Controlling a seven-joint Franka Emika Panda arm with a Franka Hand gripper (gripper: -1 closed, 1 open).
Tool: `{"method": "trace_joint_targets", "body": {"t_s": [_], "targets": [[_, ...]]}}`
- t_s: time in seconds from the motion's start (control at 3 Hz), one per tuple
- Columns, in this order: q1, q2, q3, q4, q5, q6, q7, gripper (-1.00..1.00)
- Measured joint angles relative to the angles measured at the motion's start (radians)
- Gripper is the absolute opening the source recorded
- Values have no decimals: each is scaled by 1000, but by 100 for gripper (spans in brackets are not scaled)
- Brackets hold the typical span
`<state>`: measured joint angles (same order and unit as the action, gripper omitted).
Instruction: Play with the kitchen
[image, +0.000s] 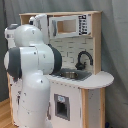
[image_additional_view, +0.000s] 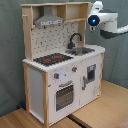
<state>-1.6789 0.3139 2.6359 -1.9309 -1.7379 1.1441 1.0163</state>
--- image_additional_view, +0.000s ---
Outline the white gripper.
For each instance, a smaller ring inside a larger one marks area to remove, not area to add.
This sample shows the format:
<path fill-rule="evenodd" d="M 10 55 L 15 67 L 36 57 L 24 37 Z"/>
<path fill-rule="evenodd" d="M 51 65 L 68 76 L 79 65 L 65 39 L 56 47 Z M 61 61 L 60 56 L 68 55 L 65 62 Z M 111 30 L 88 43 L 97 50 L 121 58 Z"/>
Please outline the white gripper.
<path fill-rule="evenodd" d="M 92 12 L 92 13 L 97 13 L 97 12 L 99 12 L 102 8 L 103 8 L 102 2 L 101 2 L 101 1 L 96 1 L 96 2 L 92 5 L 91 12 Z"/>

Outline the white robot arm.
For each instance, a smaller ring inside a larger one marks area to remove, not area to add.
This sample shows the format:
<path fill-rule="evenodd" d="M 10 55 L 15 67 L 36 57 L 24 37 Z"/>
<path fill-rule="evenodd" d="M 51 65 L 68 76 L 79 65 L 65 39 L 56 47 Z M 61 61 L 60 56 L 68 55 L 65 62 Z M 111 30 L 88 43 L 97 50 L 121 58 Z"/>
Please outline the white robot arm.
<path fill-rule="evenodd" d="M 87 22 L 90 30 L 94 31 L 97 26 L 101 26 L 100 35 L 105 39 L 111 39 L 116 36 L 128 33 L 128 25 L 117 27 L 118 13 L 110 9 L 104 9 L 101 1 L 96 1 L 88 15 Z"/>

